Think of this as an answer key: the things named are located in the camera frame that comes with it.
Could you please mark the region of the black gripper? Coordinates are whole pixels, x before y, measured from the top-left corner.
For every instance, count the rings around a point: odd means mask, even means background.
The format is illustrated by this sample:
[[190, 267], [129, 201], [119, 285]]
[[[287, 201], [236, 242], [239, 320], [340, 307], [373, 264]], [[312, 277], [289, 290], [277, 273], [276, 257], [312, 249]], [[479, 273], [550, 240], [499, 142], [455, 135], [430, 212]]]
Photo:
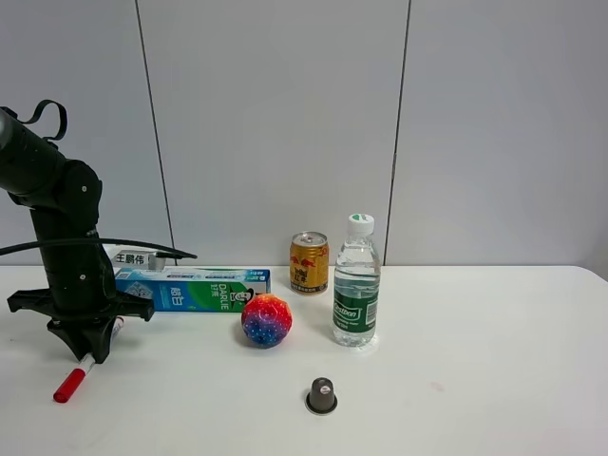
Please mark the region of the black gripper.
[[[47, 330], [61, 339], [77, 360], [91, 353], [97, 364], [103, 364], [110, 354], [118, 321], [113, 317], [135, 316], [149, 321], [155, 312], [152, 299], [121, 291], [111, 296], [71, 291], [56, 296], [51, 289], [20, 290], [8, 297], [8, 304], [12, 313], [30, 310], [49, 316]], [[93, 323], [84, 328], [86, 322]]]

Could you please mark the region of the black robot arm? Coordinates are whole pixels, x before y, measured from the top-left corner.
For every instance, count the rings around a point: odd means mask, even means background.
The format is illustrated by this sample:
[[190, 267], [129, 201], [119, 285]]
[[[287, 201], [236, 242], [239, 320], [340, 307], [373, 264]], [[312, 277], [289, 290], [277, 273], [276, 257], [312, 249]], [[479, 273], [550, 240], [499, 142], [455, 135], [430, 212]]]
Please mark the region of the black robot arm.
[[152, 300], [116, 288], [96, 229], [102, 182], [86, 163], [66, 158], [53, 139], [38, 137], [2, 108], [1, 188], [30, 210], [47, 277], [45, 289], [12, 294], [9, 309], [48, 316], [47, 329], [78, 359], [90, 353], [102, 364], [118, 317], [149, 320], [154, 313]]

